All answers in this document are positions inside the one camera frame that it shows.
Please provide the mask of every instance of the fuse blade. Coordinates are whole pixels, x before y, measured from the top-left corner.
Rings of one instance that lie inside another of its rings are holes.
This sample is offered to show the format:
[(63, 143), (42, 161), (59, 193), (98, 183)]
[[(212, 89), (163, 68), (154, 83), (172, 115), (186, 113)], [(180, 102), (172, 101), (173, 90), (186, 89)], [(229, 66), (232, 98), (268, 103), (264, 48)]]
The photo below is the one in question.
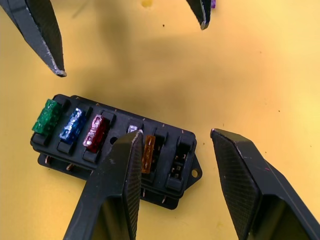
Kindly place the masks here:
[(108, 129), (109, 121), (102, 115), (97, 114), (94, 117), (91, 128), (83, 141), (83, 146), (85, 146), (90, 152), (96, 153), (102, 145)]
[(86, 120), (86, 112), (76, 108), (60, 133), (60, 139), (67, 144), (72, 144), (78, 138)]
[(48, 99), (32, 130), (44, 136), (51, 135), (58, 123), (61, 112), (62, 105), (54, 100)]
[(142, 157), (142, 173), (149, 174), (152, 163), (152, 155), (156, 143), (156, 137), (147, 135), (145, 139), (144, 152)]

